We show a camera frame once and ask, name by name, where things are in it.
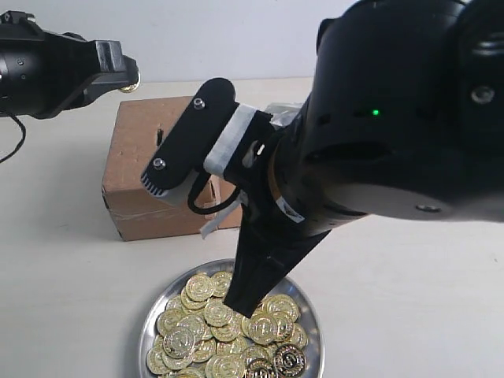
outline screw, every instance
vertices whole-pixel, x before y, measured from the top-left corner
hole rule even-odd
[[[479,105],[486,105],[492,102],[495,97],[495,91],[487,86],[480,86],[471,93],[472,100]]]
[[[416,208],[424,213],[441,213],[441,209],[436,206],[417,205]]]
[[[156,169],[157,171],[161,171],[162,169],[165,169],[166,168],[166,161],[164,161],[163,159],[161,159],[160,157],[156,157],[154,159],[154,161],[152,162],[152,166],[154,167],[154,169]]]
[[[200,98],[195,98],[192,104],[194,105],[196,110],[205,109],[205,102]]]

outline black cable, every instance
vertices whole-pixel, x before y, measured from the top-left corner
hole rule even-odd
[[[3,113],[7,114],[11,120],[13,120],[14,122],[16,122],[16,124],[19,126],[19,129],[21,130],[21,140],[19,141],[19,143],[16,145],[16,147],[14,148],[13,152],[11,152],[10,154],[6,155],[5,157],[2,157],[0,159],[0,164],[3,163],[4,161],[7,161],[9,160],[12,156],[14,156],[16,154],[17,151],[19,151],[21,149],[21,147],[24,145],[24,141],[26,140],[26,127],[23,125],[23,122],[21,122],[19,120],[19,118],[17,118],[14,114],[12,114],[11,112],[6,112],[5,110],[3,111]]]
[[[208,182],[208,179],[210,178],[209,174],[201,174],[198,176],[198,179],[196,179],[195,184],[191,188],[191,191],[189,192],[189,195],[187,196],[187,206],[189,206],[189,209],[196,214],[199,215],[210,215],[214,213],[218,213],[221,210],[224,210],[225,208],[229,207],[239,196],[239,192],[241,191],[238,187],[235,188],[235,190],[231,193],[231,195],[226,199],[224,202],[221,202],[219,205],[215,205],[206,209],[203,209],[202,207],[197,207],[196,206],[196,199],[198,196],[201,194],[203,189],[205,188],[206,183]]]

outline metal tray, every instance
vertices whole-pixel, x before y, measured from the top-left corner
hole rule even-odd
[[[228,271],[232,272],[235,261],[232,259],[212,261],[197,268],[191,269],[182,276],[174,280],[150,309],[149,315],[143,324],[142,335],[139,342],[139,376],[140,378],[157,378],[152,374],[146,366],[147,352],[154,344],[156,336],[156,320],[158,316],[165,311],[168,300],[180,294],[187,280],[194,274],[204,272],[209,276],[216,272]],[[324,370],[324,341],[319,329],[317,315],[306,297],[299,287],[289,278],[284,278],[276,287],[271,290],[270,294],[287,294],[290,295],[299,306],[298,323],[306,330],[309,337],[308,346],[304,349],[306,354],[306,371],[302,374],[302,378],[317,378],[322,376]]]

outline tabletop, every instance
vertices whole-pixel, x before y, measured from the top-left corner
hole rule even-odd
[[[156,297],[182,272],[234,256],[236,230],[125,243],[101,195],[120,101],[192,95],[146,84],[53,120],[24,118],[0,165],[3,377],[135,378]],[[311,79],[236,81],[256,107],[303,102]],[[0,151],[19,132],[0,120]],[[368,217],[335,230],[290,277],[324,334],[326,377],[497,377],[504,370],[504,236],[498,224]]]

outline coin pile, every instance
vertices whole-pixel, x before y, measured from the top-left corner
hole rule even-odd
[[[288,295],[266,297],[248,319],[224,305],[232,274],[191,277],[157,319],[147,367],[160,378],[302,376],[308,337]]]

